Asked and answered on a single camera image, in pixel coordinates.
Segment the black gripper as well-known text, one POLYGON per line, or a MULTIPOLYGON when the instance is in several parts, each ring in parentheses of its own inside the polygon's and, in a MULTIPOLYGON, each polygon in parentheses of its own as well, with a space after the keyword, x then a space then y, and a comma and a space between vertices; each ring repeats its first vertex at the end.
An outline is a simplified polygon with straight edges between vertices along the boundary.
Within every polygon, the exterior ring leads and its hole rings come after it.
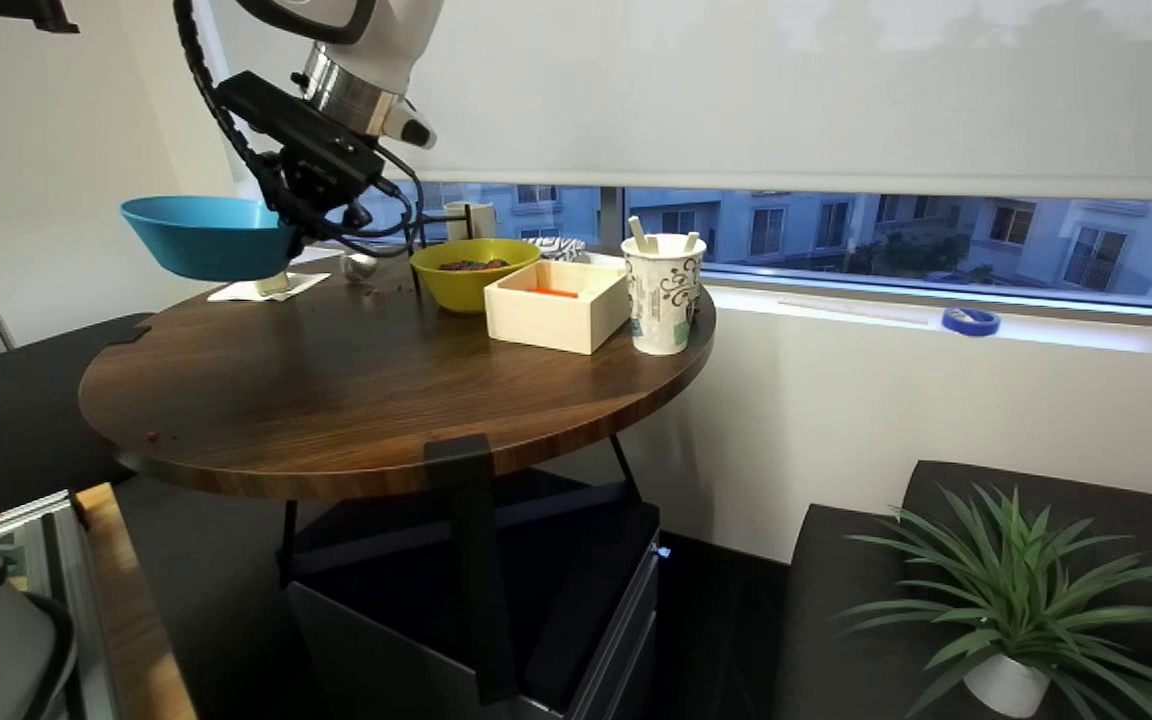
POLYGON ((374 146, 341 141, 336 148, 298 148, 257 156, 263 205, 308 239, 332 239, 368 228, 362 195, 385 177, 374 146))

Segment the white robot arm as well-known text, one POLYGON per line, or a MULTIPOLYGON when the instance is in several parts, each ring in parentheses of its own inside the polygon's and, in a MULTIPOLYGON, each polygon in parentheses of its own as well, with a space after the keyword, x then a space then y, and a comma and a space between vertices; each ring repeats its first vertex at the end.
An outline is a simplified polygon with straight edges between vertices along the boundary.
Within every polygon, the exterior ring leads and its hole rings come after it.
POLYGON ((354 199, 385 177, 385 146, 434 148, 410 80, 446 0, 236 0, 270 28, 313 44, 284 91, 257 71, 214 80, 195 37, 195 0, 174 0, 187 77, 263 205, 298 231, 362 231, 354 199))

